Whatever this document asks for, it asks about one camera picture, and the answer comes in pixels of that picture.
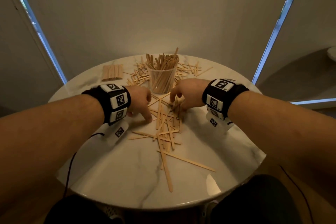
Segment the blue light strip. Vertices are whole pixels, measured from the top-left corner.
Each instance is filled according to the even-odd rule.
[[[44,36],[44,34],[41,30],[41,27],[40,27],[39,23],[37,22],[37,19],[36,19],[32,9],[30,8],[30,6],[28,4],[28,1],[27,0],[20,0],[20,1],[21,1],[21,4],[23,5],[23,7],[25,8],[25,10],[26,10],[26,12],[27,12],[27,14],[30,18],[30,21],[31,21],[32,25],[34,26],[38,36],[40,37],[40,40],[41,40],[45,50],[47,51],[47,53],[49,55],[49,58],[51,59],[59,77],[61,78],[62,82],[64,84],[66,84],[68,81],[67,81],[67,79],[66,79],[66,77],[65,77],[65,75],[64,75],[64,73],[63,73],[63,71],[62,71],[62,69],[61,69],[53,51],[52,51],[52,49],[50,48],[50,45],[48,44],[48,41],[45,38],[45,36]]]
[[[270,39],[268,40],[266,49],[265,49],[265,51],[264,51],[264,53],[263,53],[263,55],[261,57],[261,60],[260,60],[259,65],[258,65],[258,68],[257,68],[257,70],[256,70],[256,72],[254,74],[253,79],[252,79],[252,83],[254,85],[257,83],[259,75],[260,75],[260,73],[261,73],[261,71],[263,69],[263,66],[265,65],[265,62],[266,62],[266,60],[268,58],[268,55],[270,54],[270,51],[271,51],[271,49],[273,47],[273,44],[274,44],[274,42],[275,42],[275,40],[276,40],[276,38],[277,38],[277,36],[279,34],[279,31],[280,31],[280,29],[282,27],[282,24],[283,24],[283,22],[284,22],[284,20],[285,20],[285,18],[287,16],[287,14],[288,14],[289,9],[291,8],[292,2],[293,2],[293,0],[286,0],[285,1],[285,5],[282,8],[280,17],[279,17],[278,21],[275,24],[275,28],[273,29],[272,35],[271,35]]]
[[[298,102],[291,102],[291,104],[306,105],[306,104],[324,103],[324,102],[332,102],[332,101],[336,101],[336,98],[325,98],[325,99],[298,101]]]

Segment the black wristband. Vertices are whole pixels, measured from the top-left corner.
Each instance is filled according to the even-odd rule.
[[[131,95],[128,90],[115,83],[100,85],[82,94],[88,94],[97,99],[104,111],[104,123],[112,125],[126,116],[131,105]]]
[[[202,101],[208,107],[228,116],[228,110],[233,100],[242,92],[249,90],[242,84],[235,84],[229,79],[211,81],[202,95]]]

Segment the wire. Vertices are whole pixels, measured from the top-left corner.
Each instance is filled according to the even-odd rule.
[[[315,224],[314,219],[313,219],[313,214],[312,214],[312,210],[310,209],[308,200],[306,198],[306,196],[304,195],[303,191],[300,189],[300,187],[293,181],[293,179],[287,174],[287,172],[284,170],[284,168],[282,166],[280,166],[280,168],[282,169],[282,171],[287,175],[288,179],[291,180],[291,182],[297,187],[297,189],[301,192],[304,200],[306,201],[306,205],[308,207],[308,211],[309,211],[309,216],[310,216],[310,220],[312,222],[312,224]]]
[[[104,134],[104,133],[95,133],[95,134],[93,134],[92,136],[90,136],[89,139],[90,139],[91,137],[93,137],[93,136],[96,136],[96,135],[102,135],[102,136],[104,136],[105,134]],[[77,153],[77,152],[74,153],[74,155],[72,156],[72,159],[71,159],[71,161],[70,161],[70,165],[69,165],[69,169],[68,169],[68,176],[66,177],[66,183],[65,183],[65,189],[64,189],[64,193],[63,193],[63,198],[65,198],[66,195],[67,195],[68,184],[69,184],[69,178],[70,178],[70,171],[71,171],[71,166],[72,166],[72,162],[73,162],[73,160],[74,160],[74,158],[75,158],[75,156],[76,156],[76,153]]]

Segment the marble tabletop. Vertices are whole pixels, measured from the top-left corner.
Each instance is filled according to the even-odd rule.
[[[259,90],[245,77],[224,65],[192,56],[179,55],[180,63],[196,64],[202,70],[202,79],[231,78],[250,90]],[[101,82],[103,65],[122,64],[125,72],[132,73],[133,65],[141,55],[121,58],[95,66],[79,74],[61,87],[50,102],[81,94]],[[130,75],[117,82],[127,85]],[[175,140],[183,144],[174,154],[212,167],[216,172],[167,156],[167,165],[174,191],[169,192],[165,172],[160,170],[161,155],[152,138],[127,140],[135,137],[132,130],[154,134],[155,122],[143,124],[141,115],[125,118],[129,129],[118,141],[109,141],[109,127],[104,124],[97,135],[89,139],[74,158],[69,187],[76,193],[109,205],[133,209],[176,209],[210,201],[248,179],[266,155],[234,125],[228,132],[214,131],[205,115],[206,107],[193,108],[184,118],[182,133]],[[68,160],[58,171],[57,178],[65,184]]]

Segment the white marble table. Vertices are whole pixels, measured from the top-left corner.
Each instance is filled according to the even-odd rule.
[[[50,101],[80,94],[91,86],[103,84],[100,81],[103,65],[123,64],[124,71],[131,73],[140,58],[140,55],[121,58],[88,69],[59,89]],[[180,55],[181,63],[195,64],[197,61],[203,70],[213,66],[199,78],[232,78],[259,92],[250,81],[232,69],[206,59]],[[118,82],[126,85],[129,77],[124,74],[124,79]],[[139,115],[134,119],[126,118],[130,128],[118,142],[107,144],[109,128],[106,124],[97,130],[106,135],[89,139],[78,151],[69,186],[76,193],[95,201],[150,210],[192,206],[228,192],[252,175],[266,155],[236,125],[226,134],[214,132],[212,124],[205,118],[206,112],[206,107],[187,112],[183,132],[177,133],[175,138],[183,144],[176,147],[174,154],[212,167],[216,172],[167,156],[174,187],[174,191],[169,192],[165,172],[160,170],[161,155],[157,152],[157,142],[151,138],[127,140],[135,137],[131,130],[137,120],[143,120]],[[153,134],[155,122],[136,130]],[[69,161],[57,174],[63,183],[68,166]]]

